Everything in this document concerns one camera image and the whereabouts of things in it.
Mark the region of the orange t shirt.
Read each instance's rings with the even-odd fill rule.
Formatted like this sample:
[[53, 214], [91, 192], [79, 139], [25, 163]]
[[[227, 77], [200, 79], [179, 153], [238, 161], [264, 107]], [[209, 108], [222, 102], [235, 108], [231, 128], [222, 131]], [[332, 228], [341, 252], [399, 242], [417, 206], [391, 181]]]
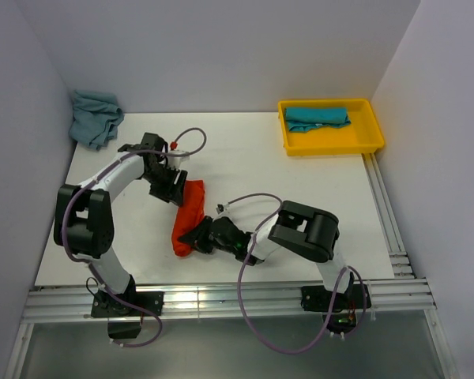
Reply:
[[187, 257], [193, 249], [179, 238], [192, 231], [205, 217], [205, 184], [203, 180], [185, 182], [183, 204], [178, 209], [171, 233], [171, 244], [175, 256]]

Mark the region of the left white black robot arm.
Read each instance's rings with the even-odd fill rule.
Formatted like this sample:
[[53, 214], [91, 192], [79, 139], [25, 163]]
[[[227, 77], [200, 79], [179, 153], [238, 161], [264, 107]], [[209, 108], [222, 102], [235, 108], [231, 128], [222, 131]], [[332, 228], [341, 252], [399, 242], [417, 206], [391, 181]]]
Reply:
[[179, 166], [189, 156], [175, 143], [145, 133], [140, 143], [123, 145], [91, 178], [59, 188], [54, 241], [71, 261], [87, 265], [99, 287], [98, 306], [117, 315], [139, 308], [135, 280], [113, 248], [113, 201], [132, 182], [145, 180], [151, 196], [181, 206], [187, 173]]

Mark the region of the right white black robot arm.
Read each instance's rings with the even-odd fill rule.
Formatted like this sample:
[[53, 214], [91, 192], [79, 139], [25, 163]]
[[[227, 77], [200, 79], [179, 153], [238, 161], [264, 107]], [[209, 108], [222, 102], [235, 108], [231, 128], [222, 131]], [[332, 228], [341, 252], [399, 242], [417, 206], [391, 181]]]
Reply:
[[177, 222], [172, 234], [175, 253], [186, 255], [193, 250], [211, 254], [220, 250], [250, 266], [259, 265], [278, 250], [287, 250], [314, 262], [322, 276], [322, 296], [337, 312], [351, 304], [354, 275], [345, 267], [344, 258], [336, 252], [340, 236], [338, 218], [327, 211], [284, 201], [277, 214], [257, 231], [242, 231], [231, 220], [228, 205], [217, 206], [217, 217], [200, 217], [192, 227]]

